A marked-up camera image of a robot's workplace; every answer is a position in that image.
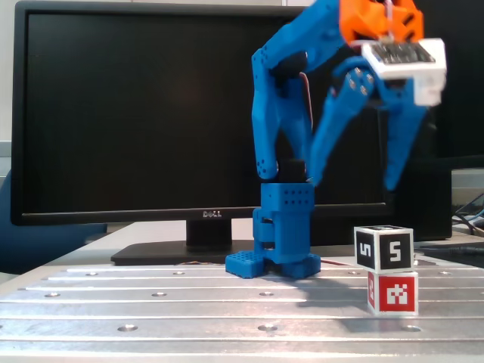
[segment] number 5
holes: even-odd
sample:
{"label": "number 5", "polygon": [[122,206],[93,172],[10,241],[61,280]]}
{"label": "number 5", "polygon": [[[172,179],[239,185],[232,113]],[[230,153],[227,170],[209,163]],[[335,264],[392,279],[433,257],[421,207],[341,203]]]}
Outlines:
{"label": "number 5", "polygon": [[400,251],[400,242],[390,242],[390,254],[395,255],[394,257],[390,257],[390,261],[402,261],[402,254]]}

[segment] monitor stand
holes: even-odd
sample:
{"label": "monitor stand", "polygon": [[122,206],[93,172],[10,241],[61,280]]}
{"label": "monitor stand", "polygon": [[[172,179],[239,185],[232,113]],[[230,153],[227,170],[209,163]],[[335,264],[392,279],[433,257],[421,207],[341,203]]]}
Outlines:
{"label": "monitor stand", "polygon": [[232,240],[232,220],[187,221],[187,240],[133,244],[111,257],[116,266],[225,263],[225,257],[253,250],[253,240]]}

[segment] white cube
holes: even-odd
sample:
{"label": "white cube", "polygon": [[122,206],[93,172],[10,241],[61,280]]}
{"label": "white cube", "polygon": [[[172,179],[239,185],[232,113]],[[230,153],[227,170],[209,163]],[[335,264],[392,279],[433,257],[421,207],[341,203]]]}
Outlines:
{"label": "white cube", "polygon": [[414,230],[393,225],[355,227],[356,263],[377,274],[414,270]]}

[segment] dell logo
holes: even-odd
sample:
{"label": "dell logo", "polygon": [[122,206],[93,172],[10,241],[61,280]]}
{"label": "dell logo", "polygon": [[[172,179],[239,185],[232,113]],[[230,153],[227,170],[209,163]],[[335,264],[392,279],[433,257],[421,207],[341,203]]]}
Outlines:
{"label": "dell logo", "polygon": [[203,211],[203,217],[204,218],[220,218],[222,217],[222,214],[220,214],[219,210],[210,210],[210,211]]}

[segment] blue chair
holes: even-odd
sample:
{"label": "blue chair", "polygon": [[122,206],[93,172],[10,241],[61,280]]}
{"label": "blue chair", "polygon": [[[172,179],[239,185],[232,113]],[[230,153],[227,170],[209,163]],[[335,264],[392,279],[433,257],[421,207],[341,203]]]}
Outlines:
{"label": "blue chair", "polygon": [[0,187],[0,272],[23,274],[84,246],[87,237],[106,233],[106,225],[12,225],[11,176]]}

